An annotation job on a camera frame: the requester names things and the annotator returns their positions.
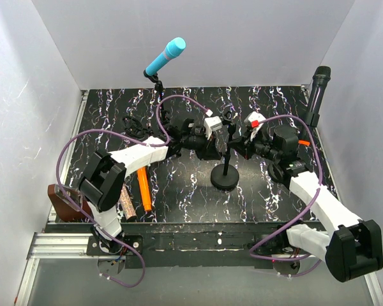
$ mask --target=blue microphone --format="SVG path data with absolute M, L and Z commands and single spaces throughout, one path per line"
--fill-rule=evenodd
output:
M 165 50 L 145 69 L 145 77 L 155 75 L 160 68 L 166 65 L 171 59 L 178 57 L 185 48 L 186 42 L 180 37 L 170 41 Z

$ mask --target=orange tape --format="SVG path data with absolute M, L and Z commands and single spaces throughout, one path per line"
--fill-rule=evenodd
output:
M 310 142 L 306 142 L 305 140 L 299 140 L 298 143 L 299 143 L 300 145 L 306 145 L 307 147 L 309 147 L 310 144 L 311 144 Z
M 149 192 L 149 184 L 147 183 L 146 167 L 138 169 L 138 181 L 140 187 L 140 195 L 142 196 L 142 203 L 145 212 L 152 211 L 151 194 Z

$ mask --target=orange tube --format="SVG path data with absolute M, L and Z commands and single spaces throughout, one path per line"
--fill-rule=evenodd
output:
M 152 211 L 151 194 L 149 192 L 149 184 L 147 183 L 146 167 L 138 169 L 138 181 L 140 187 L 140 195 L 142 196 L 142 203 L 145 212 Z

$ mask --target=stand base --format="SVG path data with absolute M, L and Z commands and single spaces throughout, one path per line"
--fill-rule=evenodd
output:
M 215 188 L 220 190 L 234 189 L 238 184 L 240 174 L 237 169 L 231 165 L 229 165 L 227 175 L 223 175 L 223 170 L 224 164 L 218 164 L 213 168 L 213 170 L 211 170 L 211 183 L 215 186 Z

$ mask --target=black marble table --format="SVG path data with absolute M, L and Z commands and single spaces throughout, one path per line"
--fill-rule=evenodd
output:
M 214 114 L 231 110 L 238 127 L 235 136 L 244 131 L 244 118 L 253 110 L 265 117 L 290 113 L 301 115 L 306 100 L 299 86 L 292 87 L 199 87 L 166 89 L 165 96 L 182 94 L 196 99 Z M 157 97 L 152 89 L 103 89 L 89 91 L 79 131 L 108 129 L 123 132 L 122 118 L 130 114 L 143 125 L 156 124 Z M 182 99 L 172 99 L 165 104 L 171 116 L 194 118 L 202 124 L 204 114 L 193 104 Z M 299 127 L 291 119 L 267 124 L 272 131 L 277 124 Z M 217 132 L 218 148 L 224 150 L 227 129 Z M 316 133 L 324 184 L 336 195 L 324 153 Z M 76 187 L 79 177 L 98 148 L 114 151 L 130 144 L 110 135 L 86 135 L 77 141 L 71 159 L 66 184 Z M 301 146 L 300 156 L 316 169 L 311 148 Z M 127 179 L 133 197 L 138 222 L 248 222 L 287 221 L 295 217 L 305 204 L 285 187 L 275 184 L 267 175 L 267 161 L 260 157 L 245 160 L 232 153 L 230 164 L 240 173 L 240 181 L 233 191 L 219 191 L 210 183 L 210 172 L 219 161 L 200 161 L 194 152 L 183 150 L 181 157 L 152 164 L 148 168 L 149 187 L 153 201 L 153 214 L 146 215 L 142 206 L 136 174 Z M 306 220 L 315 220 L 311 214 Z

